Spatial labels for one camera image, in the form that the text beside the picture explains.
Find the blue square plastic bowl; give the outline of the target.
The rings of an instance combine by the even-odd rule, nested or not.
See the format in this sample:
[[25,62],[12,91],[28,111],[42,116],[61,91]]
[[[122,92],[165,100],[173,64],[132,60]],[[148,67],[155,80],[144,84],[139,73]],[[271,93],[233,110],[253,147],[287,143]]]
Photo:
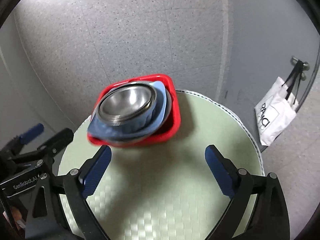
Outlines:
[[123,140],[123,139],[132,139],[134,137],[143,137],[148,133],[154,132],[157,127],[160,125],[164,118],[164,112],[167,104],[166,88],[161,81],[153,82],[130,82],[130,83],[147,83],[150,84],[157,91],[157,104],[151,121],[142,129],[133,132],[133,133],[117,133],[111,128],[104,125],[101,121],[98,120],[96,115],[97,106],[94,110],[94,113],[91,118],[91,122],[88,127],[88,133],[91,133],[94,137],[104,140]]

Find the small steel bowl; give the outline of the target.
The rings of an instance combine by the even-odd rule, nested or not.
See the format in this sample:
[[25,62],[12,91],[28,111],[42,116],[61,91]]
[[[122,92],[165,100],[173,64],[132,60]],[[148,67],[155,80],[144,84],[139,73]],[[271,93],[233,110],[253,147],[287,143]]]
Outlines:
[[98,103],[99,121],[117,133],[133,133],[153,116],[157,91],[147,83],[128,83],[107,93]]

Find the large steel plate bowl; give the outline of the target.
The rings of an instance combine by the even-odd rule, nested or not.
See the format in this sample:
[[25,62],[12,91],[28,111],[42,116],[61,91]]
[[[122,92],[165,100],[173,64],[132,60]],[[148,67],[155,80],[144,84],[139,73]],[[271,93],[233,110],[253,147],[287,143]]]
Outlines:
[[162,122],[160,123],[160,125],[157,127],[157,129],[154,132],[150,132],[147,135],[143,136],[143,137],[134,137],[132,139],[123,139],[123,140],[108,140],[110,145],[116,145],[116,146],[123,146],[123,145],[129,145],[129,144],[135,144],[138,143],[140,141],[143,141],[144,139],[150,137],[151,135],[153,135],[154,133],[156,133],[162,126],[163,124],[166,122],[166,120],[169,117],[171,108],[172,108],[172,99],[171,99],[171,95],[169,93],[169,91],[166,89],[166,96],[167,96],[167,104],[166,104],[166,108],[165,108],[165,112],[164,112],[164,118],[162,120]]

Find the green woven table mat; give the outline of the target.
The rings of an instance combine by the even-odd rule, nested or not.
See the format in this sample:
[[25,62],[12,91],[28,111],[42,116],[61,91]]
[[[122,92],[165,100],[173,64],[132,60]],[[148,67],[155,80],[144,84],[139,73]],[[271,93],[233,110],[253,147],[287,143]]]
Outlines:
[[167,142],[112,148],[112,159],[87,202],[111,239],[205,239],[226,209],[204,152],[216,146],[238,168],[264,175],[255,140],[225,106],[177,92],[178,132]]

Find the red plastic tub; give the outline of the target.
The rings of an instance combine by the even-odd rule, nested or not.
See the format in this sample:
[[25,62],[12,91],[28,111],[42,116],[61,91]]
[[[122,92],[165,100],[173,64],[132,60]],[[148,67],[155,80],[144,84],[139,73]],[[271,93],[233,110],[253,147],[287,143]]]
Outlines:
[[103,96],[105,96],[109,91],[114,88],[118,88],[121,85],[135,82],[135,81],[161,81],[164,84],[164,87],[167,89],[169,96],[171,97],[171,110],[167,111],[165,114],[165,119],[161,126],[153,132],[151,135],[148,135],[144,138],[134,139],[129,142],[112,142],[111,140],[99,139],[91,135],[91,133],[87,133],[87,139],[90,143],[94,145],[108,145],[114,147],[129,147],[129,146],[144,146],[151,145],[160,142],[168,141],[172,138],[177,132],[181,124],[181,115],[180,108],[178,104],[177,94],[175,90],[174,83],[168,75],[165,74],[151,74],[146,76],[133,77],[131,79],[119,81],[113,83],[99,94],[98,101],[100,101]]

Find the white tote bag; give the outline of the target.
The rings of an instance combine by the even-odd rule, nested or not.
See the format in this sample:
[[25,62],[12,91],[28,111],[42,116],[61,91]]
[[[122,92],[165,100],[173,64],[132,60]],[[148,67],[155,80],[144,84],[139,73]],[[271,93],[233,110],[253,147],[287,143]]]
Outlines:
[[288,93],[288,85],[277,77],[272,87],[254,107],[260,143],[270,146],[296,117],[299,101]]

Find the grey door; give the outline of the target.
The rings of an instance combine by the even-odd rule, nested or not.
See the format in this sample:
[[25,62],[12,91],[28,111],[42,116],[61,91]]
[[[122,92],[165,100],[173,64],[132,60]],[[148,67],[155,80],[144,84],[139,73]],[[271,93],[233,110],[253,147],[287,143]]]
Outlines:
[[228,76],[221,102],[259,139],[254,107],[293,58],[307,62],[298,100],[304,101],[319,67],[319,33],[297,0],[228,0]]

